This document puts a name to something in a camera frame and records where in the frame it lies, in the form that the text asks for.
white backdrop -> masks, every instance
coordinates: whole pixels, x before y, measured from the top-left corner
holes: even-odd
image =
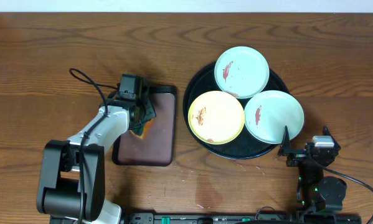
[[[0,0],[0,12],[373,12],[373,0]]]

wooden table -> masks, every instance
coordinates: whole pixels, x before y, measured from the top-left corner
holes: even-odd
[[[292,211],[298,171],[277,158],[233,161],[188,132],[182,98],[193,75],[225,50],[259,50],[306,115],[303,147],[322,125],[342,146],[331,168],[373,186],[373,14],[0,13],[0,223],[47,223],[35,207],[45,144],[67,139],[97,113],[99,83],[122,73],[178,89],[174,160],[122,167],[106,156],[106,198],[126,210],[255,213]],[[345,213],[366,222],[373,194],[348,182]]]

yellow plate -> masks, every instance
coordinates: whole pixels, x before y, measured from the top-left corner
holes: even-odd
[[[225,144],[235,139],[244,127],[240,102],[222,91],[210,91],[197,97],[187,115],[192,132],[209,144]]]

round tray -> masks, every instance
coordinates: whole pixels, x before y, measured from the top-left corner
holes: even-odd
[[[189,132],[192,134],[194,139],[208,151],[228,159],[252,159],[268,153],[273,148],[275,148],[277,144],[268,144],[265,142],[261,142],[260,140],[253,137],[245,126],[243,127],[242,132],[234,140],[221,145],[207,144],[196,137],[191,131],[191,127],[189,126],[189,123],[187,121],[187,113],[193,101],[205,92],[213,90],[221,91],[214,78],[215,63],[216,62],[212,62],[205,66],[202,70],[200,70],[192,78],[191,82],[186,88],[183,101],[183,113]],[[280,77],[271,69],[269,81],[262,91],[267,90],[279,90],[285,93],[289,93],[285,83],[283,83]],[[244,108],[250,98],[238,100]]]

white plate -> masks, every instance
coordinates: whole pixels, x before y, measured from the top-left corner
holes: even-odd
[[[219,88],[239,99],[261,92],[268,83],[269,66],[262,54],[250,47],[225,51],[214,68]]]
[[[304,111],[300,103],[282,91],[263,91],[253,96],[244,113],[248,131],[257,139],[270,144],[281,143],[285,126],[291,140],[304,125]]]
[[[197,97],[188,112],[192,132],[209,144],[225,144],[235,139],[244,127],[244,110],[228,93],[209,91]]]

